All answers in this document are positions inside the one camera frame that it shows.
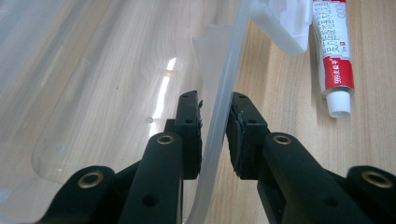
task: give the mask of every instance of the transparent plastic sheet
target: transparent plastic sheet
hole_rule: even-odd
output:
[[[191,40],[208,24],[232,24],[237,7],[0,1],[0,222],[38,220],[83,167],[118,172],[140,160],[149,137],[175,117],[181,93],[197,90],[213,108]],[[197,181],[186,186],[185,218]]]

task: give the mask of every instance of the plastic tube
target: plastic tube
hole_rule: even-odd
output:
[[[350,114],[354,93],[346,0],[314,0],[313,26],[321,93],[330,117],[343,118]]]

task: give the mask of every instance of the white plastic container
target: white plastic container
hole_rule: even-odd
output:
[[[202,223],[248,21],[296,54],[306,50],[311,19],[307,0],[1,4],[4,223],[41,218],[83,167],[118,172],[140,160],[149,137],[175,117],[178,96],[193,90],[204,100],[205,154],[199,181],[186,182],[184,218]]]

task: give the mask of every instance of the wooden table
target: wooden table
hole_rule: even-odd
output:
[[[250,24],[237,91],[250,97],[273,132],[297,137],[325,168],[345,176],[372,165],[396,174],[396,2],[347,1],[355,94],[352,114],[332,119],[320,97],[317,54],[289,57]],[[241,181],[224,149],[207,223],[266,223],[256,181]]]
[[[119,171],[139,160],[149,136],[175,115],[164,106],[202,87],[191,39],[206,24],[232,24],[237,1],[173,2],[37,0],[15,3],[24,8],[15,18],[0,6],[0,25],[13,22],[0,26],[7,34],[0,35],[0,222],[39,218],[74,170]],[[395,11],[393,0],[347,2],[356,87],[349,118],[328,115],[312,32],[309,50],[290,57],[250,23],[235,90],[271,131],[297,137],[324,168],[345,175],[372,165],[396,174]],[[257,181],[236,177],[226,147],[205,223],[266,223]]]

